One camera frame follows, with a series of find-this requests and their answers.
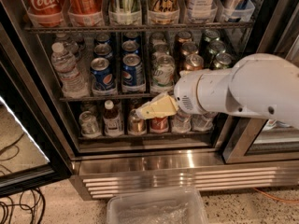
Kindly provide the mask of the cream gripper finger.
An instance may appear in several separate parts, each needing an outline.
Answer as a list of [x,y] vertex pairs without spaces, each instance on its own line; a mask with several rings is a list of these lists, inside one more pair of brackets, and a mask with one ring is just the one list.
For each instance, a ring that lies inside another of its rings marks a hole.
[[178,103],[167,92],[160,93],[136,110],[136,114],[141,119],[170,117],[176,115],[177,112]]

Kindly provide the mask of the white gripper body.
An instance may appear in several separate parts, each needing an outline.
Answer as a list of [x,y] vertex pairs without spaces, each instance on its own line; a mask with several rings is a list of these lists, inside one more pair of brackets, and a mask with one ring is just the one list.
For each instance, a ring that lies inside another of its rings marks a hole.
[[176,83],[174,96],[181,110],[188,114],[205,114],[205,99],[208,91],[206,83],[207,69],[198,71],[183,71],[182,77]]

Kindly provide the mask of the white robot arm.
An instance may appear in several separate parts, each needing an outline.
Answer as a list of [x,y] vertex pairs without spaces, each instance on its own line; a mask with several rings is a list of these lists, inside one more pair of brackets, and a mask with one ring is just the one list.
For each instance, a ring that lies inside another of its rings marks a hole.
[[182,71],[172,95],[163,92],[136,110],[141,119],[208,112],[275,119],[299,128],[299,67],[256,53],[220,70]]

